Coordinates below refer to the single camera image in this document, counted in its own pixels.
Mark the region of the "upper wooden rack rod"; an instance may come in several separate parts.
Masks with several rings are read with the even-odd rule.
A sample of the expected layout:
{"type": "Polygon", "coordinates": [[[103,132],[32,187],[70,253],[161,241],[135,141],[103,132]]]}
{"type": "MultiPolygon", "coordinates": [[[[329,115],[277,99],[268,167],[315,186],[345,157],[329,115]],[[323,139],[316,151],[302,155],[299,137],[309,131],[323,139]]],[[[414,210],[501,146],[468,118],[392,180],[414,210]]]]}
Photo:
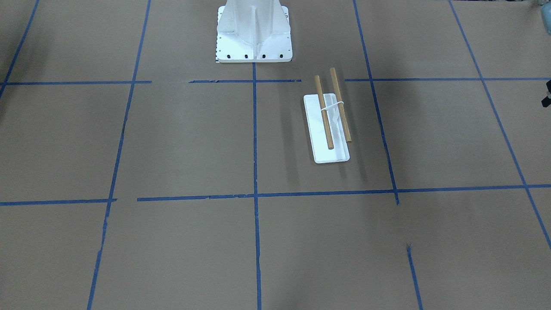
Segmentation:
{"type": "Polygon", "coordinates": [[[344,133],[346,142],[351,143],[352,142],[352,136],[351,136],[351,133],[350,133],[350,126],[349,126],[349,123],[348,123],[346,110],[344,108],[342,91],[341,91],[341,87],[339,85],[339,80],[338,80],[338,75],[337,75],[337,72],[336,72],[336,68],[331,67],[329,69],[329,73],[331,75],[333,90],[334,90],[334,93],[336,94],[337,106],[338,106],[338,110],[339,110],[339,116],[342,120],[343,133],[344,133]]]}

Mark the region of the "white rack centre post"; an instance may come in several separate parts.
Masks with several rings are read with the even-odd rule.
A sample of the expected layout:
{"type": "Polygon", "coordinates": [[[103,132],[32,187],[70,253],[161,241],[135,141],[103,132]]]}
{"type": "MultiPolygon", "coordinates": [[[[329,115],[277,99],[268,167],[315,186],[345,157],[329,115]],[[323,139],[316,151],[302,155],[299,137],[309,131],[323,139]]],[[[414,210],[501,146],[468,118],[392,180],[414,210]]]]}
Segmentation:
{"type": "Polygon", "coordinates": [[[348,115],[343,101],[335,102],[320,110],[322,112],[326,112],[329,123],[334,122],[336,124],[337,122],[339,122],[343,129],[350,127],[350,122],[348,120],[348,115]]]}

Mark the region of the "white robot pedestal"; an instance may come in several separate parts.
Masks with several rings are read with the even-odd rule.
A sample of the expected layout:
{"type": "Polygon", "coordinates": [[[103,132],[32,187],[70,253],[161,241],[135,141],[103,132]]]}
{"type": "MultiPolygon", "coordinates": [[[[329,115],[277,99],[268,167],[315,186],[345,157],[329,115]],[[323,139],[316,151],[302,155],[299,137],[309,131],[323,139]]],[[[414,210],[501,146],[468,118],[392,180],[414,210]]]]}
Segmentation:
{"type": "Polygon", "coordinates": [[[228,0],[217,18],[216,62],[292,61],[289,10],[279,0],[228,0]]]}

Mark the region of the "white rack base tray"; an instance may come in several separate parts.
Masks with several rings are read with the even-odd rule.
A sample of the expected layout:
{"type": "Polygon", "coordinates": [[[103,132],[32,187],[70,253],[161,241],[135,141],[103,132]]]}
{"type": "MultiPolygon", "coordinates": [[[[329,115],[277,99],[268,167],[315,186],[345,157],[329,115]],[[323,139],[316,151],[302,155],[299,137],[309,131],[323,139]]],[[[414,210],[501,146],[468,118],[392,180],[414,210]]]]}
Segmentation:
{"type": "MultiPolygon", "coordinates": [[[[334,93],[325,93],[324,97],[325,106],[337,102],[334,93]]],[[[317,94],[305,95],[303,102],[315,163],[328,164],[350,160],[348,144],[339,122],[330,124],[334,149],[328,149],[317,94]]]]}

